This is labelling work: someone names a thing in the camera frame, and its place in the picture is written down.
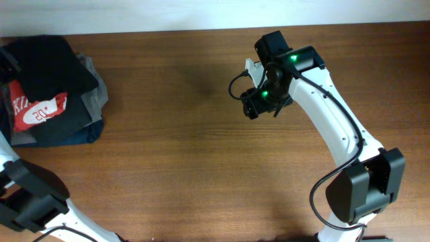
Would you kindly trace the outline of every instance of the table surface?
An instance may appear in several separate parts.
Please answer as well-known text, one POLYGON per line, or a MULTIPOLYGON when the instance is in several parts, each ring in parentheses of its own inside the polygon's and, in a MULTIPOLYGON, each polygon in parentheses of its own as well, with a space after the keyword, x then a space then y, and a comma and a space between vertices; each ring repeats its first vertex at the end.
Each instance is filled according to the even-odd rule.
MULTIPOLYGON (((92 145, 17 152, 133 242, 313 235, 323 226, 308 194, 335 167, 323 139, 298 104, 249 120, 227 92, 274 30, 293 48, 313 45, 361 123, 406 157, 398 201, 367 234, 430 240, 430 22, 67 36, 106 82, 104 132, 92 145)), ((323 191, 316 204, 328 215, 323 191)), ((0 227, 1 241, 36 237, 0 227)))

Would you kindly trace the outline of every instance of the gray fabric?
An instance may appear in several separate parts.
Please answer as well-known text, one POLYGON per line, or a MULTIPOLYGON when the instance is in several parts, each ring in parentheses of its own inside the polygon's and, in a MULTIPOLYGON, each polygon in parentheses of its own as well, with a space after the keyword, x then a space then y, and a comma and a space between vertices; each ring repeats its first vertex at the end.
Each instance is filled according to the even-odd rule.
POLYGON ((82 97, 82 101, 85 104, 85 107, 88 110, 89 115, 93 122, 97 122, 101 120, 101 108, 106 104, 109 100, 108 97, 108 89, 103 82, 103 79, 100 77, 99 73, 95 70, 93 65, 93 59, 91 57, 85 56, 84 54, 78 54, 78 59, 81 61, 82 65, 84 65, 88 71, 93 74, 93 76, 97 79, 99 86, 92 91, 84 93, 82 97))
MULTIPOLYGON (((91 123, 101 120, 101 108, 108 102, 108 89, 100 77, 99 73, 95 70, 93 65, 93 59, 85 56, 84 54, 78 54, 77 58, 81 61, 82 65, 97 79, 99 86, 81 96, 81 99, 87 108, 89 115, 91 116, 91 123)), ((29 132, 12 132, 11 145, 24 145, 30 143, 36 143, 36 139, 29 132)))

